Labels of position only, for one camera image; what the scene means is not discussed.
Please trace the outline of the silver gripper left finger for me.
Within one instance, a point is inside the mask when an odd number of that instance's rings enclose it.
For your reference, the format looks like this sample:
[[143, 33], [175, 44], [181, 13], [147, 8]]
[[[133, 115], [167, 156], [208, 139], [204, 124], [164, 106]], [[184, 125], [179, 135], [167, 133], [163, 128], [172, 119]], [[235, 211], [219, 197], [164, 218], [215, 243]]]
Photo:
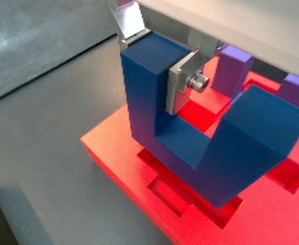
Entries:
[[135, 0], [108, 0], [108, 4], [115, 20], [120, 50], [124, 51], [151, 31], [144, 26], [140, 7]]

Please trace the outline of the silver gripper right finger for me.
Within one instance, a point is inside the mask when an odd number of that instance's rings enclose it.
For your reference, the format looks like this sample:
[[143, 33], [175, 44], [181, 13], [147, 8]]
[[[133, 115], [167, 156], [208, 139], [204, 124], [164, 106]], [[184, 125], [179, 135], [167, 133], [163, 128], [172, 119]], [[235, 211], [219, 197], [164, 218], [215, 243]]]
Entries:
[[187, 46], [189, 53], [168, 69], [165, 112], [169, 115], [183, 108], [192, 91], [202, 93], [207, 88], [210, 78], [203, 75], [203, 68], [226, 44], [208, 34], [189, 29]]

